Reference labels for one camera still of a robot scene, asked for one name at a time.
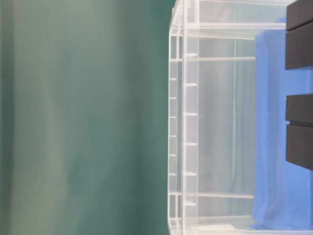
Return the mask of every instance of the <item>green backdrop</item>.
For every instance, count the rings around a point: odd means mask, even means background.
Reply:
[[[174,0],[1,1],[1,234],[166,235]]]

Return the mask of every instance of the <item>blue cloth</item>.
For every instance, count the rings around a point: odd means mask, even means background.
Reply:
[[[313,171],[286,162],[286,96],[313,92],[311,70],[285,70],[285,31],[256,37],[257,229],[313,229]]]

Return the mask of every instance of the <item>plastic container wall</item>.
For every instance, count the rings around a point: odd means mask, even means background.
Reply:
[[[178,0],[169,34],[168,224],[172,235],[312,235],[251,228],[255,37],[285,30],[292,0]]]

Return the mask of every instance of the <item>green curtain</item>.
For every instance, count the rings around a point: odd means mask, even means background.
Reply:
[[[1,1],[4,235],[166,235],[173,0]]]

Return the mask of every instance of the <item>clear plastic container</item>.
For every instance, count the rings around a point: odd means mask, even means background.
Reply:
[[[169,33],[171,235],[313,235],[310,229],[255,229],[252,216],[256,156],[268,148],[257,132],[269,125],[261,117],[277,115],[258,113],[255,39],[265,31],[283,32],[281,18],[292,2],[177,0]]]

